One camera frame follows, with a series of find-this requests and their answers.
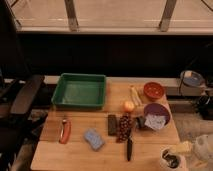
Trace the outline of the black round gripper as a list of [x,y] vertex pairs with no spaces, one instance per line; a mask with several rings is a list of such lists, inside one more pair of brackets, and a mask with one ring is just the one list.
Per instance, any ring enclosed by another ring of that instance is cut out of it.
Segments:
[[[184,141],[171,148],[173,154],[188,154],[192,150],[192,143],[189,141]],[[179,159],[175,155],[171,155],[167,150],[162,154],[162,158],[165,160],[169,168],[177,168],[179,166]]]

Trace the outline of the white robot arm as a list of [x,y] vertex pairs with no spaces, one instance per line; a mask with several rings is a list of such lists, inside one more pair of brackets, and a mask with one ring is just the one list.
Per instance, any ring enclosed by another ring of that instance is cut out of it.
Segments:
[[165,171],[213,171],[213,134],[164,149],[160,164]]

